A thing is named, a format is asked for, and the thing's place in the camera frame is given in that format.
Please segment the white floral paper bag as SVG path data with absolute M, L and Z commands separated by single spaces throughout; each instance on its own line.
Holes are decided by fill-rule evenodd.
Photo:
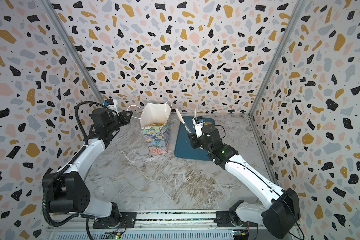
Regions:
M 140 120 L 142 133 L 145 137 L 146 143 L 151 154 L 161 155 L 168 152 L 170 132 L 171 132 L 171 119 L 170 114 L 172 110 L 172 102 L 167 101 L 164 104 L 147 103 L 144 108 L 137 105 L 130 105 L 127 107 L 138 108 L 142 110 L 140 117 L 134 117 Z M 159 127 L 151 127 L 150 124 L 159 124 L 166 122 Z

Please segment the round striped bun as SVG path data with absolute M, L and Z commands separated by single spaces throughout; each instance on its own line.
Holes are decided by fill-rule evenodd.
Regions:
M 151 127 L 159 127 L 159 126 L 162 126 L 164 125 L 166 122 L 162 122 L 162 123 L 159 123 L 159 124 L 150 124 Z

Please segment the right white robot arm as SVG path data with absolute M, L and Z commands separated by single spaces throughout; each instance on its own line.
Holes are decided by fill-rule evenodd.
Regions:
M 275 238 L 282 240 L 298 227 L 301 217 L 298 194 L 291 188 L 284 190 L 255 170 L 239 152 L 223 142 L 219 130 L 213 124 L 207 125 L 201 116 L 193 117 L 193 129 L 186 124 L 179 110 L 176 114 L 188 132 L 191 147 L 207 152 L 211 162 L 235 176 L 261 201 L 248 204 L 237 201 L 225 212 L 217 212 L 218 227 L 236 227 L 235 239 L 249 239 L 250 223 L 264 226 Z

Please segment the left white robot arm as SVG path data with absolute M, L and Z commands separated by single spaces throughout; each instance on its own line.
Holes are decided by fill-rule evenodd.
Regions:
M 42 212 L 52 227 L 60 227 L 73 218 L 93 219 L 105 228 L 115 228 L 122 221 L 118 206 L 94 197 L 85 180 L 96 158 L 109 146 L 120 131 L 128 125 L 133 113 L 116 112 L 109 108 L 93 111 L 93 124 L 80 150 L 55 173 L 43 176 Z

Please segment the teal plastic tray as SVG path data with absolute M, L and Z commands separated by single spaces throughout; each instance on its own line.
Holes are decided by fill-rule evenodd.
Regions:
M 193 149 L 185 126 L 180 123 L 177 141 L 175 145 L 175 156 L 182 159 L 197 161 L 209 161 L 207 152 L 202 149 Z

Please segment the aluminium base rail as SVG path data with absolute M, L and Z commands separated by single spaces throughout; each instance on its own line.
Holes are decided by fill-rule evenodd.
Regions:
M 114 229 L 94 229 L 93 221 L 74 219 L 62 227 L 48 227 L 46 240 L 273 240 L 262 224 L 246 222 L 236 227 L 226 210 L 122 211 L 123 224 Z

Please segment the left aluminium corner post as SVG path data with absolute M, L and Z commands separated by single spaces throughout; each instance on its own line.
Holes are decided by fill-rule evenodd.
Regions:
M 74 62 L 76 63 L 79 71 L 83 74 L 85 80 L 87 81 L 90 89 L 92 90 L 96 100 L 99 103 L 104 101 L 99 89 L 97 88 L 95 82 L 92 79 L 91 74 L 89 73 L 88 69 L 86 68 L 85 64 L 83 63 L 82 59 L 80 58 L 75 45 L 69 38 L 69 34 L 67 33 L 66 29 L 64 28 L 62 21 L 59 19 L 57 13 L 55 12 L 51 1 L 40 0 L 40 5 L 43 8 L 44 12 L 51 20 L 54 28 L 58 32 L 61 37 L 61 40 L 65 44 L 69 54 L 72 56 Z

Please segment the aluminium corner post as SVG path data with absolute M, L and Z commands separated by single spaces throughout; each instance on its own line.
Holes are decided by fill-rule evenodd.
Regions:
M 270 66 L 266 72 L 265 78 L 261 84 L 261 86 L 259 87 L 259 91 L 258 94 L 255 97 L 255 100 L 253 102 L 253 105 L 250 109 L 250 112 L 248 113 L 248 116 L 251 118 L 255 115 L 256 112 L 256 108 L 257 106 L 260 104 L 260 101 L 262 99 L 262 95 L 264 94 L 264 92 L 266 91 L 266 87 L 269 84 L 271 77 L 278 65 L 278 62 L 280 60 L 280 58 L 282 57 L 282 54 L 284 52 L 284 49 L 290 39 L 290 36 L 294 30 L 294 27 L 298 21 L 298 17 L 300 16 L 300 14 L 302 13 L 305 5 L 306 5 L 307 1 L 306 0 L 298 0 L 296 6 L 294 7 L 294 10 L 292 12 L 291 15 L 291 19 L 288 22 L 288 25 L 286 27 L 286 30 L 281 38 L 281 41 L 276 49 L 276 52 L 271 60 Z
M 91 74 L 89 73 L 88 69 L 86 68 L 85 64 L 83 63 L 82 59 L 80 58 L 75 45 L 69 38 L 69 34 L 67 33 L 66 29 L 64 28 L 62 21 L 59 19 L 57 13 L 55 12 L 51 1 L 40 0 L 40 5 L 43 8 L 44 12 L 51 20 L 54 28 L 58 32 L 61 37 L 61 40 L 65 44 L 69 54 L 72 56 L 74 62 L 76 63 L 79 71 L 83 74 L 85 80 L 87 81 L 90 89 L 92 90 L 96 100 L 99 103 L 104 101 L 99 89 L 97 88 L 95 82 L 92 79 Z

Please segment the right aluminium corner post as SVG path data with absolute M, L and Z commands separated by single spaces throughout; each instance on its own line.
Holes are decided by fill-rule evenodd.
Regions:
M 284 49 L 290 39 L 290 36 L 294 30 L 294 27 L 298 21 L 298 17 L 300 16 L 300 14 L 302 13 L 305 5 L 306 5 L 307 1 L 306 0 L 298 0 L 296 6 L 294 7 L 294 10 L 292 12 L 291 15 L 291 19 L 288 22 L 288 25 L 286 27 L 286 30 L 281 38 L 281 41 L 276 49 L 276 52 L 271 60 L 270 66 L 266 72 L 265 78 L 261 84 L 261 86 L 259 87 L 259 91 L 258 94 L 255 97 L 255 100 L 253 102 L 253 105 L 250 109 L 250 112 L 248 113 L 248 116 L 251 118 L 255 115 L 256 112 L 256 108 L 257 106 L 260 104 L 260 101 L 262 99 L 262 95 L 264 94 L 264 92 L 266 91 L 266 87 L 269 84 L 271 77 L 278 65 L 278 62 L 280 60 L 280 58 L 282 57 L 282 54 L 284 52 Z

